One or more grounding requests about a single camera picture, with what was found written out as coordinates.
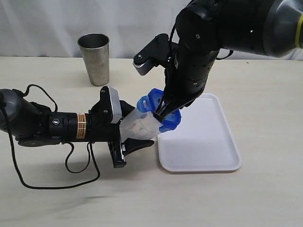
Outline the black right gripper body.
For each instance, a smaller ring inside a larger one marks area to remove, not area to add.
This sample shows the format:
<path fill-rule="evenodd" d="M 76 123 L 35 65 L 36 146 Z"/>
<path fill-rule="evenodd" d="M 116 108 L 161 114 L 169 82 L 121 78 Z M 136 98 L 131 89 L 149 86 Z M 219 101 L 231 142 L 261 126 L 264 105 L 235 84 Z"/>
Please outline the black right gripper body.
<path fill-rule="evenodd" d="M 154 67 L 165 69 L 165 100 L 198 98 L 204 91 L 216 51 L 189 50 L 183 44 L 170 43 L 165 33 L 155 36 L 133 58 L 142 64 L 151 60 Z"/>

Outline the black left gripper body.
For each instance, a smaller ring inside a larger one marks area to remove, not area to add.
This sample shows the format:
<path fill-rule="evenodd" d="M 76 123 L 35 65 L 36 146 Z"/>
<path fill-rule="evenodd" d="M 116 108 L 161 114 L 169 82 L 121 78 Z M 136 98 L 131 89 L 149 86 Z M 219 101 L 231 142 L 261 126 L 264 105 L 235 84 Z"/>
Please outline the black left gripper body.
<path fill-rule="evenodd" d="M 90 142 L 107 142 L 113 167 L 122 168 L 126 165 L 122 154 L 119 124 L 112 124 L 112 109 L 108 86 L 103 86 L 99 93 L 99 101 L 89 110 L 91 116 L 89 128 Z"/>

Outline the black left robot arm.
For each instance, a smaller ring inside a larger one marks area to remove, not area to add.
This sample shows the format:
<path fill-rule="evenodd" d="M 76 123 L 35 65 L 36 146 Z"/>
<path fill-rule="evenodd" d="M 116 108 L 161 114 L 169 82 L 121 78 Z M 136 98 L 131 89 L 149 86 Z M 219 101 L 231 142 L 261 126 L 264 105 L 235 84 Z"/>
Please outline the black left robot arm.
<path fill-rule="evenodd" d="M 134 107 L 119 99 L 118 92 L 103 86 L 99 101 L 88 113 L 64 113 L 25 99 L 16 89 L 1 89 L 0 103 L 8 119 L 0 115 L 0 129 L 11 132 L 20 146 L 41 147 L 75 142 L 106 142 L 115 168 L 126 165 L 125 156 L 150 147 L 153 140 L 121 141 L 120 122 Z"/>

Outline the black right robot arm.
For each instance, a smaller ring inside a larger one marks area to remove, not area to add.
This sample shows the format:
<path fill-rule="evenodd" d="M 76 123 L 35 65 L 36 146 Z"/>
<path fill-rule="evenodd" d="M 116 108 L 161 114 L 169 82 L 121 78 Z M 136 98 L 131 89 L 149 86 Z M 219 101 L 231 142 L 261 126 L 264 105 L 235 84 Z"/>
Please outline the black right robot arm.
<path fill-rule="evenodd" d="M 163 121 L 203 93 L 221 49 L 279 58 L 302 46 L 300 0 L 193 0 L 178 13 L 171 34 L 155 36 L 133 64 L 140 75 L 164 68 L 164 93 L 153 114 Z"/>

